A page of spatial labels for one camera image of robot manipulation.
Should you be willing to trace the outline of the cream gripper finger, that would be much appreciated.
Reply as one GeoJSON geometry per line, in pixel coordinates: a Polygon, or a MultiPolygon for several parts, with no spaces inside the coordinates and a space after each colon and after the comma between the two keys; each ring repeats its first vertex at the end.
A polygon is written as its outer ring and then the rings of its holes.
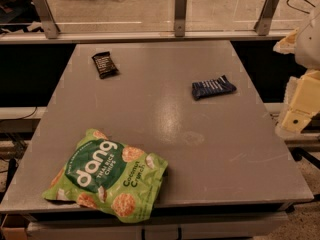
{"type": "Polygon", "coordinates": [[[320,71],[308,69],[300,78],[290,77],[275,132],[293,138],[320,112],[320,71]]]}
{"type": "Polygon", "coordinates": [[[298,30],[294,29],[286,37],[278,41],[274,45],[273,51],[280,54],[294,54],[296,47],[297,32],[298,30]]]}

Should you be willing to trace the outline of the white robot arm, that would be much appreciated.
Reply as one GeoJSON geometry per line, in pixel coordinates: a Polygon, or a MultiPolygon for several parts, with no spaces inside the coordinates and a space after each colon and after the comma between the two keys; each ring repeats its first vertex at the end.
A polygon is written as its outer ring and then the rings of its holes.
{"type": "Polygon", "coordinates": [[[281,54],[292,53],[295,62],[306,68],[299,78],[290,77],[276,133],[293,138],[320,112],[320,5],[312,9],[301,25],[273,47],[281,54]]]}

